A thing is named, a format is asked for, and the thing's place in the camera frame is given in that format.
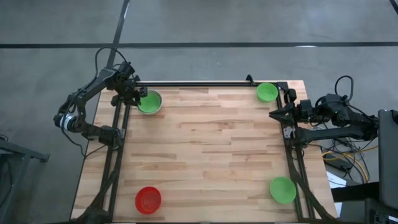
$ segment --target black bracket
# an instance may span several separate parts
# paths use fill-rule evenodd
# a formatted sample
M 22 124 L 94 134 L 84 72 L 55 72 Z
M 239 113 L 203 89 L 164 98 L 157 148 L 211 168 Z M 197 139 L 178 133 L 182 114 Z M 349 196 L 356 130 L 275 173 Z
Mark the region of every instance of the black bracket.
M 247 75 L 246 81 L 249 81 L 251 86 L 256 86 L 256 83 L 254 82 L 253 77 L 251 75 Z
M 287 91 L 289 89 L 287 82 L 277 82 L 276 85 L 284 91 Z

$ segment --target butcher block tabletop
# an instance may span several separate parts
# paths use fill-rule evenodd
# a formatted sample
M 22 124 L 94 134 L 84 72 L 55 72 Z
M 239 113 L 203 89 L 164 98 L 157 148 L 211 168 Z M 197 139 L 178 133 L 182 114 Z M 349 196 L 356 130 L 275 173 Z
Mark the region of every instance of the butcher block tabletop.
M 296 89 L 297 101 L 307 99 L 303 81 L 288 84 Z M 131 107 L 114 222 L 297 221 L 294 204 L 279 204 L 269 192 L 272 179 L 289 177 L 280 124 L 268 117 L 277 109 L 276 101 L 261 103 L 256 87 L 149 89 L 162 95 L 163 106 L 152 116 Z M 112 124 L 115 94 L 102 91 L 95 125 Z M 123 112 L 119 120 L 121 127 Z M 88 152 L 99 146 L 90 142 Z M 102 149 L 85 160 L 71 218 L 81 215 L 98 193 L 105 158 Z M 319 148 L 306 148 L 304 162 L 311 191 L 335 216 Z M 147 186 L 162 196 L 152 215 L 135 207 L 136 194 Z

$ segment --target plastic bowl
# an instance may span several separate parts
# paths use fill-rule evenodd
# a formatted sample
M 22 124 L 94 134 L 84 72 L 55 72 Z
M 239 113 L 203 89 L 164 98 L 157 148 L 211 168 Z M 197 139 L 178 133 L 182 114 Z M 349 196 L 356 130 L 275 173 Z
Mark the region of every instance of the plastic bowl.
M 278 97 L 279 91 L 274 84 L 261 83 L 257 86 L 257 97 L 261 102 L 271 102 Z
M 294 183 L 287 177 L 277 177 L 272 180 L 269 190 L 272 197 L 279 203 L 292 203 L 297 191 Z
M 141 98 L 138 110 L 147 115 L 156 114 L 162 107 L 162 96 L 155 90 L 148 90 L 148 95 Z
M 150 215 L 160 207 L 162 197 L 154 187 L 144 187 L 136 196 L 136 208 L 144 215 Z

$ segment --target cable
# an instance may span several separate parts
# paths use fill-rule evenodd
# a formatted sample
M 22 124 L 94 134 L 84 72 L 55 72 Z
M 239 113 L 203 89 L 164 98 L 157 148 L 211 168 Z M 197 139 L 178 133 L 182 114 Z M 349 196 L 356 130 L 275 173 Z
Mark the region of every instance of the cable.
M 345 139 L 347 139 L 347 141 L 349 141 L 349 147 L 351 148 L 351 150 L 350 150 L 351 152 L 358 152 L 360 150 L 360 148 L 356 147 L 356 145 L 352 142 L 351 139 L 348 139 L 348 138 L 345 138 Z M 363 152 L 359 152 L 359 153 L 361 155 L 360 160 L 363 160 L 363 158 L 365 157 L 364 153 Z
M 351 80 L 351 91 L 350 91 L 349 98 L 348 98 L 348 101 L 351 101 L 351 99 L 353 98 L 353 95 L 354 95 L 354 79 L 353 79 L 353 77 L 351 77 L 351 76 L 349 76 L 349 75 L 343 75 L 342 77 L 340 77 L 339 79 L 337 79 L 337 81 L 336 81 L 336 83 L 335 83 L 335 94 L 336 94 L 336 95 L 339 95 L 339 94 L 337 93 L 337 84 L 338 84 L 338 82 L 339 82 L 342 78 L 349 78 L 349 79 Z
M 365 118 L 367 118 L 368 120 L 372 121 L 372 118 L 369 115 L 367 115 L 365 112 L 361 111 L 360 109 L 356 108 L 353 105 L 348 105 L 348 106 L 350 108 L 352 108 L 352 109 L 355 109 L 355 110 L 359 111 L 361 114 L 363 114 L 363 116 L 365 116 Z
M 98 49 L 97 52 L 95 53 L 95 59 L 94 59 L 94 61 L 95 61 L 95 74 L 94 74 L 94 78 L 93 78 L 90 82 L 88 82 L 88 83 L 82 88 L 83 90 L 84 90 L 85 88 L 87 88 L 89 85 L 91 85 L 91 84 L 95 81 L 95 78 L 96 78 L 97 75 L 98 75 L 98 54 L 99 54 L 102 50 L 104 50 L 104 49 L 111 49 L 111 50 L 115 51 L 115 52 L 118 53 L 118 54 L 120 55 L 120 57 L 122 57 L 123 60 L 127 63 L 127 60 L 126 60 L 126 58 L 123 56 L 123 54 L 120 53 L 120 51 L 118 51 L 118 50 L 116 50 L 116 49 L 114 49 L 114 48 L 112 48 L 112 47 L 102 47 L 102 48 Z
M 76 100 L 76 98 L 77 98 L 77 96 L 78 96 L 79 94 L 80 94 L 80 90 L 79 90 L 79 92 L 75 95 L 74 99 L 69 103 L 67 111 L 69 111 L 69 108 L 71 107 L 72 103 Z M 62 134 L 63 134 L 65 137 L 67 137 L 67 139 L 68 139 L 72 144 L 74 144 L 74 145 L 80 147 L 80 153 L 81 153 L 82 156 L 84 157 L 85 155 L 84 155 L 84 153 L 83 153 L 83 146 L 81 146 L 81 144 L 78 144 L 78 143 L 76 143 L 74 140 L 72 140 L 72 139 L 70 138 L 70 136 L 65 132 L 65 122 L 64 122 L 64 120 L 65 120 L 66 117 L 67 117 L 67 113 L 64 113 L 63 116 L 62 116 L 62 119 L 61 119 L 61 132 L 62 132 Z
M 343 153 L 341 153 L 341 156 L 338 156 L 338 157 L 332 158 L 332 159 L 323 159 L 323 160 L 326 160 L 326 161 L 333 161 L 333 160 L 336 160 L 336 159 L 340 159 L 340 158 L 342 158 L 343 156 L 347 156 L 347 155 L 349 155 L 349 154 L 354 154 L 354 153 L 359 153 L 359 152 L 366 152 L 366 151 L 369 151 L 369 150 L 373 150 L 373 149 L 375 149 L 375 148 L 377 148 L 377 147 L 379 147 L 379 146 L 374 146 L 374 147 L 371 147 L 371 148 L 369 148 L 369 149 L 363 149 L 363 150 L 360 150 L 360 151 L 358 151 L 358 152 L 343 152 Z M 332 152 L 333 152 L 333 151 L 325 152 L 325 153 L 322 154 L 322 156 L 324 156 L 324 155 L 326 155 L 326 154 L 329 154 L 329 153 L 332 153 Z
M 94 153 L 94 152 L 96 152 L 96 151 L 98 151 L 98 150 L 104 148 L 105 146 L 106 146 L 106 145 L 103 145 L 103 146 L 101 146 L 101 147 L 95 149 L 94 151 L 90 152 L 89 154 L 87 154 L 87 155 L 85 156 L 85 159 L 86 159 L 89 155 L 91 155 L 92 153 Z
M 327 155 L 327 154 L 331 154 L 331 153 L 334 153 L 334 152 L 331 152 L 331 151 L 330 151 L 330 152 L 325 152 L 325 153 L 322 154 L 322 156 Z M 323 158 L 323 160 L 324 160 L 324 161 L 332 161 L 332 160 L 335 160 L 335 159 L 337 159 L 337 158 L 341 158 L 341 157 L 343 157 L 343 156 L 347 156 L 347 157 L 349 157 L 350 159 L 354 160 L 354 162 L 357 163 L 357 165 L 359 165 L 359 167 L 361 168 L 362 173 L 363 173 L 364 176 L 365 176 L 366 183 L 369 182 L 369 177 L 368 177 L 368 175 L 366 174 L 365 170 L 363 169 L 363 166 L 362 166 L 356 159 L 354 159 L 354 157 L 352 157 L 352 156 L 350 156 L 350 155 L 348 155 L 348 154 L 342 153 L 341 156 L 339 156 L 339 157 L 336 157 L 336 158 L 333 158 L 333 159 L 325 159 L 325 158 Z
M 324 146 L 321 146 L 321 145 L 318 145 L 318 144 L 308 144 L 309 146 L 318 146 L 318 147 L 320 147 L 321 148 L 321 150 L 322 150 L 322 148 L 324 148 L 326 151 L 329 151 L 330 149 L 332 149 L 332 148 L 334 148 L 334 147 L 336 147 L 336 146 L 339 146 L 340 144 L 334 144 L 333 146 L 331 146 L 331 147 L 329 147 L 329 148 L 326 148 L 326 147 L 324 147 Z
M 300 148 L 300 151 L 302 152 L 301 155 L 300 155 L 301 158 L 304 158 L 305 151 L 304 151 L 303 149 L 301 149 L 301 148 Z
M 11 165 L 10 162 L 8 160 L 6 160 L 7 162 L 7 166 L 8 166 L 8 174 L 9 174 L 9 178 L 10 178 L 10 188 L 8 189 L 8 192 L 6 194 L 6 196 L 3 198 L 3 200 L 0 203 L 0 208 L 4 205 L 4 202 L 6 202 L 9 194 L 11 193 L 11 189 L 13 188 L 13 183 L 12 183 L 12 173 L 11 173 Z
M 329 180 L 329 182 L 331 182 L 331 183 L 333 183 L 333 184 L 337 184 L 336 182 L 333 182 L 333 181 L 331 181 L 331 180 Z M 337 184 L 337 185 L 346 187 L 344 184 Z
M 320 119 L 320 121 L 318 122 L 318 124 L 316 124 L 316 125 L 313 125 L 313 124 L 312 124 L 312 122 L 313 122 L 313 121 L 312 121 L 312 118 L 318 114 L 318 109 L 319 109 L 319 107 L 324 106 L 324 105 L 327 105 L 327 104 L 329 104 L 329 103 L 341 103 L 341 101 L 338 101 L 338 100 L 327 101 L 327 102 L 321 103 L 320 105 L 317 105 L 317 103 L 315 103 L 315 107 L 314 107 L 314 109 L 313 109 L 313 116 L 310 118 L 310 125 L 313 126 L 313 127 L 317 127 L 319 124 L 322 124 L 323 115 L 322 115 L 322 119 Z
M 344 176 L 342 176 L 341 178 L 344 178 L 344 177 L 346 177 L 346 176 L 347 176 L 347 174 L 348 174 L 348 169 L 347 169 L 347 168 L 345 168 L 345 174 L 344 174 Z
M 366 142 L 365 140 L 358 140 L 358 141 L 353 141 L 353 140 L 349 140 L 350 142 Z
M 363 177 L 361 171 L 355 166 L 355 162 L 349 160 L 347 157 L 344 157 L 344 158 L 347 160 L 348 163 L 351 164 L 351 168 L 350 168 L 350 169 L 352 169 L 352 168 L 354 167 L 354 168 L 356 169 L 356 171 L 358 171 L 359 176 L 361 177 L 361 180 L 362 180 L 362 184 L 365 184 L 365 179 L 364 179 L 364 177 Z M 344 175 L 344 177 L 348 174 L 349 178 L 350 178 L 352 181 L 354 181 L 354 179 L 353 179 L 353 177 L 351 176 L 350 172 L 348 172 L 348 170 L 346 170 L 345 172 L 346 172 L 346 174 Z
M 367 182 L 369 182 L 369 180 L 370 180 L 370 178 L 371 178 L 371 174 L 369 173 L 368 165 L 366 165 L 366 162 L 365 162 L 365 160 L 363 159 L 362 153 L 360 153 L 360 155 L 361 155 L 363 164 L 365 165 L 366 173 L 368 174 L 368 181 L 367 181 Z
M 370 145 L 373 141 L 374 141 L 374 139 L 372 139 L 372 141 L 369 141 L 369 142 L 363 147 L 363 149 L 366 148 L 368 145 Z
M 8 139 L 9 139 L 6 135 L 0 134 L 0 136 L 1 136 L 2 138 L 4 138 L 5 141 L 8 141 Z

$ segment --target yellow cable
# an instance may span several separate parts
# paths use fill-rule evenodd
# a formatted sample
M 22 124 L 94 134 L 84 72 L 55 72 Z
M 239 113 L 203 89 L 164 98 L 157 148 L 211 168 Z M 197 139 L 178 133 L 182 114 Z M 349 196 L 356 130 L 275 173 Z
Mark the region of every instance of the yellow cable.
M 368 175 L 366 174 L 365 169 L 363 169 L 363 166 L 362 166 L 356 159 L 354 159 L 352 156 L 350 156 L 350 155 L 346 155 L 346 156 L 350 157 L 352 160 L 354 160 L 355 163 L 357 163 L 357 164 L 359 165 L 359 167 L 360 167 L 361 170 L 362 170 L 362 173 L 363 173 L 364 176 L 365 176 L 366 183 L 368 183 L 368 182 L 369 182 L 369 177 L 368 177 Z
M 369 150 L 373 150 L 373 149 L 375 149 L 375 148 L 377 148 L 377 147 L 379 147 L 379 146 L 373 146 L 373 147 L 370 147 L 369 149 L 360 150 L 360 151 L 358 151 L 358 152 L 345 152 L 345 153 L 342 153 L 341 156 L 338 156 L 338 157 L 336 157 L 336 158 L 332 158 L 332 159 L 323 159 L 323 160 L 326 160 L 326 161 L 333 161 L 333 160 L 336 160 L 336 159 L 340 159 L 340 158 L 344 157 L 345 155 L 350 155 L 350 154 L 359 153 L 359 152 L 366 152 L 366 151 L 369 151 Z M 322 156 L 324 156 L 324 155 L 326 155 L 326 154 L 330 154 L 330 153 L 333 153 L 333 152 L 332 152 L 332 151 L 325 152 L 325 153 L 322 154 Z
M 344 157 L 344 156 L 347 156 L 347 157 L 351 158 L 352 160 L 354 160 L 355 163 L 357 163 L 357 164 L 359 165 L 359 168 L 361 168 L 362 173 L 363 173 L 364 176 L 365 176 L 366 183 L 368 183 L 368 182 L 369 182 L 369 177 L 368 177 L 367 173 L 365 172 L 365 169 L 363 169 L 363 166 L 362 166 L 356 159 L 354 159 L 352 156 L 350 156 L 350 154 L 369 151 L 369 150 L 375 149 L 375 148 L 377 148 L 377 147 L 378 147 L 378 146 L 374 146 L 374 147 L 371 147 L 371 148 L 369 148 L 369 149 L 361 150 L 361 151 L 358 151 L 358 152 L 347 152 L 347 153 L 342 153 L 341 156 L 338 156 L 338 157 L 336 157 L 336 158 L 332 158 L 332 159 L 325 159 L 325 158 L 324 158 L 323 160 L 325 160 L 325 161 L 332 161 L 332 160 L 335 160 L 335 159 L 342 158 L 342 157 Z M 325 153 L 322 154 L 322 156 L 327 155 L 327 154 L 331 154 L 331 153 L 334 153 L 334 152 L 332 152 L 332 151 L 325 152 Z

